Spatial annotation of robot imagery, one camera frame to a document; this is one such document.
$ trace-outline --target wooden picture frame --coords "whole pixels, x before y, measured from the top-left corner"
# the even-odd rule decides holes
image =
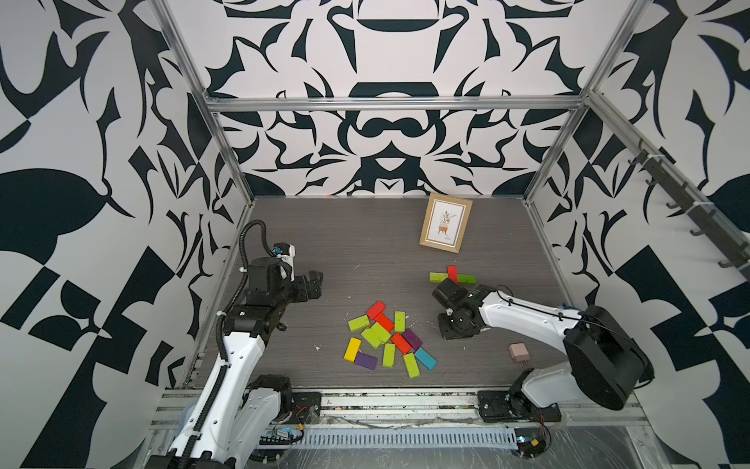
[[[458,253],[464,240],[471,204],[471,200],[432,193],[419,244]]]

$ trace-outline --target purple wooden block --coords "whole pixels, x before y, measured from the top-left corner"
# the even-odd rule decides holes
[[[366,353],[357,352],[357,356],[354,357],[354,363],[356,365],[369,368],[370,370],[374,370],[375,366],[377,365],[377,358],[371,355],[367,355]]]
[[[409,342],[409,345],[412,346],[414,351],[419,350],[419,348],[422,346],[422,341],[419,340],[419,337],[417,337],[417,335],[412,332],[411,329],[403,331],[401,335],[406,339],[407,342]]]

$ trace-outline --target green wooden block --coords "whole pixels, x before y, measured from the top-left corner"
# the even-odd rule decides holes
[[[382,355],[382,365],[386,368],[393,368],[393,362],[396,359],[395,344],[385,344],[385,350]]]
[[[385,327],[381,326],[380,323],[373,324],[370,330],[372,330],[372,332],[375,332],[377,334],[377,337],[380,339],[380,341],[383,344],[391,340],[391,333],[388,332]]]
[[[367,315],[355,317],[349,321],[349,330],[352,332],[367,329],[368,327],[370,327],[370,318]]]
[[[362,331],[362,337],[370,342],[370,345],[372,345],[373,348],[378,348],[383,344],[383,341],[380,340],[380,337],[378,337],[372,329],[365,329]]]
[[[406,370],[409,372],[409,377],[419,376],[419,366],[417,365],[417,359],[414,358],[414,353],[404,355],[403,362],[406,363]]]
[[[448,278],[448,274],[441,274],[440,272],[430,272],[430,281],[436,284]]]
[[[407,330],[407,313],[404,311],[396,311],[396,321],[393,323],[396,332],[403,332]]]
[[[435,283],[440,283],[441,281],[448,278],[448,274],[443,274],[440,272],[430,272],[430,281]],[[476,283],[476,275],[463,275],[458,274],[458,283],[460,284],[475,284]]]

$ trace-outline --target yellow wooden block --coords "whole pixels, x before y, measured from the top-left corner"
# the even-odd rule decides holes
[[[409,372],[409,377],[419,376],[419,366],[417,365],[417,359],[414,358],[414,353],[404,355],[403,362],[406,363],[406,370]]]
[[[396,358],[396,345],[385,344],[385,351],[382,355],[382,365],[386,368],[393,368],[393,361]]]
[[[383,341],[380,340],[380,337],[378,337],[378,335],[375,333],[375,331],[372,330],[372,328],[362,331],[362,337],[370,342],[370,345],[372,345],[373,348],[378,348],[383,344]]]
[[[375,332],[375,334],[383,344],[391,340],[391,333],[388,332],[385,327],[381,326],[380,323],[373,324],[370,329]]]
[[[403,332],[407,330],[407,313],[404,311],[396,311],[396,321],[394,321],[396,332]]]
[[[347,362],[354,363],[355,357],[357,357],[357,352],[359,352],[359,346],[362,345],[362,341],[358,338],[351,338],[349,339],[349,347],[346,348],[346,353],[343,355],[343,359],[345,359]]]

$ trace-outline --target wooden block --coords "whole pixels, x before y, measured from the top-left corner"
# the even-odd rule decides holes
[[[462,275],[458,274],[458,283],[460,284],[475,284],[476,276],[474,275]]]
[[[385,350],[382,354],[382,365],[386,368],[393,368],[393,362],[396,359],[396,346],[385,344]]]
[[[362,331],[362,337],[370,342],[370,345],[372,345],[373,348],[378,348],[383,344],[383,341],[380,340],[380,337],[372,329],[365,329]]]
[[[383,327],[383,329],[385,329],[388,332],[391,332],[393,330],[393,323],[391,322],[391,320],[389,320],[386,317],[385,313],[378,314],[375,317],[375,322],[380,324]]]
[[[377,366],[377,358],[371,355],[366,355],[362,352],[357,353],[357,357],[354,359],[354,363],[363,368],[369,368],[374,370]]]
[[[526,349],[526,345],[524,345],[523,342],[511,344],[510,347],[508,347],[508,351],[511,353],[511,358],[516,363],[528,362],[531,360],[529,351]]]
[[[409,372],[409,377],[419,376],[419,366],[417,365],[416,358],[414,358],[414,353],[404,355],[403,362],[406,363],[406,370]]]
[[[407,313],[405,311],[396,311],[396,324],[394,330],[396,332],[403,332],[407,329]]]
[[[396,344],[396,347],[398,347],[398,350],[401,350],[401,353],[406,355],[410,351],[412,351],[412,346],[409,345],[409,342],[399,333],[395,333],[391,336],[391,341]]]
[[[381,326],[380,323],[375,323],[370,328],[372,332],[375,332],[377,334],[377,337],[380,339],[380,341],[385,344],[387,341],[391,340],[391,333],[386,331],[386,328]]]
[[[444,274],[441,272],[430,272],[430,281],[433,283],[438,284],[447,278],[448,278],[448,274]],[[459,284],[475,284],[476,276],[458,274],[458,283]]]
[[[362,345],[362,341],[358,338],[349,339],[349,347],[346,348],[346,353],[343,355],[343,359],[347,362],[354,363],[354,359],[357,357],[359,346]]]
[[[411,345],[414,350],[418,350],[422,346],[422,341],[419,340],[419,337],[417,337],[411,329],[403,331],[402,336],[407,342],[409,342],[409,345]]]
[[[435,360],[429,353],[425,351],[424,348],[420,348],[414,353],[414,357],[419,360],[422,365],[424,365],[428,370],[432,370],[432,368],[435,368],[435,365],[437,365],[437,360]]]
[[[448,278],[458,283],[458,268],[456,266],[448,266]]]
[[[367,316],[355,317],[349,321],[349,330],[352,332],[367,329],[368,327],[370,327],[370,318]]]
[[[385,310],[386,305],[384,305],[382,301],[378,301],[373,305],[372,308],[367,310],[367,317],[369,317],[371,320],[375,320],[375,317]]]

